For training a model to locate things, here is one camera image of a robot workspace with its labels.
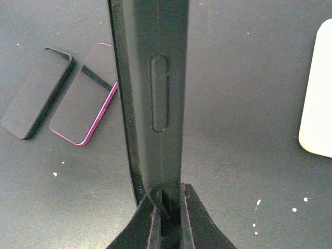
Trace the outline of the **black phone case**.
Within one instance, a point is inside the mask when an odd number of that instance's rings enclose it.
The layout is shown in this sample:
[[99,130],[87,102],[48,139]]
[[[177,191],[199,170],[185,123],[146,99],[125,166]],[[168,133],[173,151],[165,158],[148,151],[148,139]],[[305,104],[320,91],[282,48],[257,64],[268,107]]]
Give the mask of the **black phone case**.
[[179,205],[188,1],[110,1],[121,98],[133,109],[143,186]]

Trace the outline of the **bare magenta phone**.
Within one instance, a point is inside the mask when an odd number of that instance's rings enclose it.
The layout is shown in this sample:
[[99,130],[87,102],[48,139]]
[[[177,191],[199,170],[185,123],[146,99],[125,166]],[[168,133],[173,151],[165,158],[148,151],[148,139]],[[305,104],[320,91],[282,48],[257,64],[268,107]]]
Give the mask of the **bare magenta phone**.
[[76,146],[86,145],[118,89],[114,48],[97,43],[50,121],[50,130]]

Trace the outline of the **bare black phone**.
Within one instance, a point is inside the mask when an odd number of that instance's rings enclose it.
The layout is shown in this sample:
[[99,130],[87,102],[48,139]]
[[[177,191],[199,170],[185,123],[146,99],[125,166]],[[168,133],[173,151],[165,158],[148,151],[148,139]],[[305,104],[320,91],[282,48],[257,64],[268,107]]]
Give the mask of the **bare black phone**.
[[2,127],[21,140],[30,139],[73,65],[71,54],[43,49],[6,109]]

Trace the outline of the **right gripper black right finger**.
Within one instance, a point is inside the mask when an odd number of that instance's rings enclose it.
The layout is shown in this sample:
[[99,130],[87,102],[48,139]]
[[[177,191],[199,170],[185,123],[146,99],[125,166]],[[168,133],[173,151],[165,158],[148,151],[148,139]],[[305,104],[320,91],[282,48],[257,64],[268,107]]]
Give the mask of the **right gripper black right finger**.
[[191,184],[181,184],[180,248],[235,248],[212,221]]

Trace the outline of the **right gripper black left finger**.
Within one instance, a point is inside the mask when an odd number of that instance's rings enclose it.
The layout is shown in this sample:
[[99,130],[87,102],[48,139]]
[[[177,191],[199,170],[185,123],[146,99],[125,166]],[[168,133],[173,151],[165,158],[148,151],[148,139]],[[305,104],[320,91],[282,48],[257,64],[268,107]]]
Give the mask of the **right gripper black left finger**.
[[161,218],[147,195],[108,248],[161,248]]

